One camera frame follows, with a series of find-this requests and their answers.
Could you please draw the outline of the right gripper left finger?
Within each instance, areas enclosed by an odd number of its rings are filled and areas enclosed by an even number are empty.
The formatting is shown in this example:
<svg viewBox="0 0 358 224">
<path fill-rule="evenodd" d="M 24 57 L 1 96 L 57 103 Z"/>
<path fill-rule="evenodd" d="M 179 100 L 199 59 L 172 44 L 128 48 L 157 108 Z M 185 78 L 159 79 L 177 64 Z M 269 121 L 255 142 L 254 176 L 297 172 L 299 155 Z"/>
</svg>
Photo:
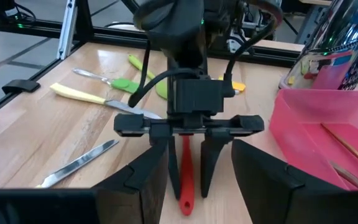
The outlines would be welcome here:
<svg viewBox="0 0 358 224">
<path fill-rule="evenodd" d="M 94 186 L 99 224 L 159 224 L 168 177 L 167 145 L 159 141 Z"/>
</svg>

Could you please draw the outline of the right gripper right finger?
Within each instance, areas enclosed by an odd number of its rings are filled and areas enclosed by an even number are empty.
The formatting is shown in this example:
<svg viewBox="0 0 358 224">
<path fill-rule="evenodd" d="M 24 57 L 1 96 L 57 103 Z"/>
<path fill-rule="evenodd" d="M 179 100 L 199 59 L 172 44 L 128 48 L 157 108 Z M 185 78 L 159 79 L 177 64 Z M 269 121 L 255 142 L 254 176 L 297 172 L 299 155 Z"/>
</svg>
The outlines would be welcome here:
<svg viewBox="0 0 358 224">
<path fill-rule="evenodd" d="M 242 141 L 232 142 L 231 160 L 253 224 L 285 224 L 294 190 L 305 184 L 288 164 Z"/>
</svg>

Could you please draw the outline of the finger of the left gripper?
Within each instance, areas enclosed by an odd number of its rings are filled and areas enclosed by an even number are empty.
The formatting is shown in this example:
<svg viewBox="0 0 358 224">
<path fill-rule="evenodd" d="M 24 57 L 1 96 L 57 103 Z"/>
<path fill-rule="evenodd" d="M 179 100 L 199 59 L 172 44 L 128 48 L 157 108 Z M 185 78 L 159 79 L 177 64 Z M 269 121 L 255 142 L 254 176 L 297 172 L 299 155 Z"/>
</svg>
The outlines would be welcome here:
<svg viewBox="0 0 358 224">
<path fill-rule="evenodd" d="M 181 197 L 181 180 L 178 170 L 177 154 L 175 147 L 175 137 L 168 124 L 152 124 L 149 131 L 151 144 L 166 141 L 168 149 L 168 171 L 172 183 L 175 198 Z"/>
<path fill-rule="evenodd" d="M 233 139 L 228 129 L 210 129 L 205 132 L 200 156 L 200 187 L 203 198 L 208 196 L 220 152 Z"/>
</svg>

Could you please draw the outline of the cream handled table knife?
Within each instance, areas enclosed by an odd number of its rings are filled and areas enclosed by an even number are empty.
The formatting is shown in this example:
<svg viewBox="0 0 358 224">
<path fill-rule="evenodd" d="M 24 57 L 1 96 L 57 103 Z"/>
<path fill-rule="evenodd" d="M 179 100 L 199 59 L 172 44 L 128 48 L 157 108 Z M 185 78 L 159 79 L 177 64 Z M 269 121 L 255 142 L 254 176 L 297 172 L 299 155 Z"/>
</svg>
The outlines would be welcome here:
<svg viewBox="0 0 358 224">
<path fill-rule="evenodd" d="M 150 119 L 161 119 L 160 116 L 158 116 L 157 114 L 152 113 L 150 111 L 143 110 L 141 108 L 131 108 L 130 106 L 128 106 L 127 104 L 125 104 L 121 101 L 106 100 L 102 97 L 91 95 L 89 93 L 85 93 L 85 92 L 82 92 L 79 90 L 75 90 L 75 89 L 69 88 L 67 86 L 61 85 L 59 83 L 54 83 L 53 85 L 50 86 L 50 89 L 53 90 L 56 94 L 66 97 L 66 98 L 71 98 L 74 100 L 80 100 L 80 101 L 86 101 L 86 102 L 90 102 L 90 103 L 96 103 L 96 104 L 100 104 L 100 105 L 110 106 L 112 108 L 126 111 L 128 113 L 142 114 L 146 118 L 150 118 Z"/>
<path fill-rule="evenodd" d="M 40 185 L 36 186 L 36 188 L 50 188 L 54 186 L 64 178 L 76 172 L 78 169 L 87 165 L 89 162 L 100 156 L 102 153 L 114 147 L 118 142 L 119 142 L 118 140 L 112 139 L 99 146 L 92 148 L 90 151 L 84 153 L 74 161 L 71 161 L 66 166 L 48 175 L 46 178 L 44 178 L 43 182 Z"/>
</svg>

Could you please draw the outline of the lime green silicone spoon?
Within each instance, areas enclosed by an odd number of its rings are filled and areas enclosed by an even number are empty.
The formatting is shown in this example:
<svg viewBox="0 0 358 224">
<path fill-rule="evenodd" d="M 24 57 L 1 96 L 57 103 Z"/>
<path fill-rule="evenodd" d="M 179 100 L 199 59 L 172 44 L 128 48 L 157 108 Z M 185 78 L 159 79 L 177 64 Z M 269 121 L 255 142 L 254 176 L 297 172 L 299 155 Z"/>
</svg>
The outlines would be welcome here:
<svg viewBox="0 0 358 224">
<path fill-rule="evenodd" d="M 134 55 L 128 56 L 128 61 L 139 71 L 142 71 L 143 63 Z M 155 78 L 155 75 L 151 71 L 147 71 L 147 77 L 151 80 Z M 155 90 L 158 94 L 158 96 L 162 97 L 163 99 L 168 98 L 168 91 L 167 91 L 167 81 L 166 79 L 159 81 L 155 85 Z"/>
</svg>

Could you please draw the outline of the yellow silicone spatula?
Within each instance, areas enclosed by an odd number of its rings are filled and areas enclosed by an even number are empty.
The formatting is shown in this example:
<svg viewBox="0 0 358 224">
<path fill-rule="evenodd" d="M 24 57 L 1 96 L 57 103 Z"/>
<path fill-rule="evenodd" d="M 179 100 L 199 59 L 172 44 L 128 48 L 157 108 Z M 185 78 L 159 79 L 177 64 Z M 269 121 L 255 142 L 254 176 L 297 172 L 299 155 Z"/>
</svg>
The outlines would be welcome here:
<svg viewBox="0 0 358 224">
<path fill-rule="evenodd" d="M 246 88 L 246 85 L 240 82 L 232 81 L 232 89 L 235 95 L 241 94 Z M 223 84 L 223 93 L 228 93 L 228 86 Z"/>
</svg>

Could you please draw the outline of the light wooden spoon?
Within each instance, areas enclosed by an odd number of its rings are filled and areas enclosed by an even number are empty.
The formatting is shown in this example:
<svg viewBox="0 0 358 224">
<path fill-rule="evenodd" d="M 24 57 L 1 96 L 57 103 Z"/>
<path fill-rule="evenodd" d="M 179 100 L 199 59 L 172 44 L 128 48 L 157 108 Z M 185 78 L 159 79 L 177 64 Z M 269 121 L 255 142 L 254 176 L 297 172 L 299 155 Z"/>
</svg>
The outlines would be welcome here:
<svg viewBox="0 0 358 224">
<path fill-rule="evenodd" d="M 326 132 L 328 132 L 335 140 L 341 143 L 351 154 L 353 154 L 358 159 L 358 150 L 341 138 L 338 134 L 330 130 L 324 123 L 320 124 Z"/>
</svg>

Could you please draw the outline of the pink plastic bin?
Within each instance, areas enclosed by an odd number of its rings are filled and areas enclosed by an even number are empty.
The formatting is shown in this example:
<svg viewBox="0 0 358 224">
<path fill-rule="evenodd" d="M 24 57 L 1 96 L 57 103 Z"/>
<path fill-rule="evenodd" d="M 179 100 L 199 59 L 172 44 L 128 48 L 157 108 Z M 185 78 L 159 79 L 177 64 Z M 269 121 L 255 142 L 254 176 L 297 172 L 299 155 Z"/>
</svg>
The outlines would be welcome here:
<svg viewBox="0 0 358 224">
<path fill-rule="evenodd" d="M 280 90 L 269 129 L 290 165 L 340 188 L 355 188 L 331 163 L 358 178 L 358 158 L 330 132 L 358 152 L 358 91 Z"/>
</svg>

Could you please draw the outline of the black table edge clip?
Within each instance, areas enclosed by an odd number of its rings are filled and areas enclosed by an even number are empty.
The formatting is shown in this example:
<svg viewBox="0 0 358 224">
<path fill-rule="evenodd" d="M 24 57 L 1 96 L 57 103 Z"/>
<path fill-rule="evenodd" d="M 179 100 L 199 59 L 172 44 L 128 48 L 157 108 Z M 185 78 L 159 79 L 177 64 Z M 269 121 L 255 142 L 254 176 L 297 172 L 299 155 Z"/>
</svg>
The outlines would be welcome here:
<svg viewBox="0 0 358 224">
<path fill-rule="evenodd" d="M 38 90 L 41 85 L 32 80 L 12 80 L 2 86 L 2 91 L 7 94 L 19 94 L 22 92 L 33 93 Z"/>
</svg>

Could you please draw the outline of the black aluminium table frame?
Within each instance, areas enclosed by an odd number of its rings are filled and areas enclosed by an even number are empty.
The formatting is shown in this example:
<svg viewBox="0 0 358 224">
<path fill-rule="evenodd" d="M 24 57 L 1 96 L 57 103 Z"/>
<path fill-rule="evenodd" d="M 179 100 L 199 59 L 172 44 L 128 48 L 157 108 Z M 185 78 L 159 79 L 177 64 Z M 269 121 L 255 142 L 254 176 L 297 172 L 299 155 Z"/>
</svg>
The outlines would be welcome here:
<svg viewBox="0 0 358 224">
<path fill-rule="evenodd" d="M 132 47 L 144 49 L 146 46 L 146 35 L 139 31 L 122 29 L 108 29 L 93 27 L 88 0 L 76 0 L 78 8 L 76 17 L 76 28 L 73 40 L 76 42 L 74 48 L 77 49 L 87 42 L 116 45 L 121 47 Z M 1 32 L 15 34 L 32 35 L 57 39 L 60 37 L 62 29 L 61 22 L 39 20 L 34 25 L 15 25 L 0 26 Z M 295 60 L 300 56 L 299 50 L 290 50 L 285 47 L 262 47 L 262 42 L 253 46 L 254 53 L 240 56 L 239 62 L 250 62 L 261 65 L 271 65 L 277 67 L 290 68 Z"/>
</svg>

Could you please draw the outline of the silver aluminium profile post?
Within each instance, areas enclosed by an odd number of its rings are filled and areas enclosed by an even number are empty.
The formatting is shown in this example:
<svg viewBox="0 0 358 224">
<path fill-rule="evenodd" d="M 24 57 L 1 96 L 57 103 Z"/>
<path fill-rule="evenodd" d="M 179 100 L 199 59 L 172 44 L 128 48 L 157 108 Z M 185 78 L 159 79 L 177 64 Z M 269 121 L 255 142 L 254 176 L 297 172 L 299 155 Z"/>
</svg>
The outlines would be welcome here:
<svg viewBox="0 0 358 224">
<path fill-rule="evenodd" d="M 71 52 L 77 11 L 76 0 L 67 0 L 59 38 L 57 59 L 65 60 Z"/>
</svg>

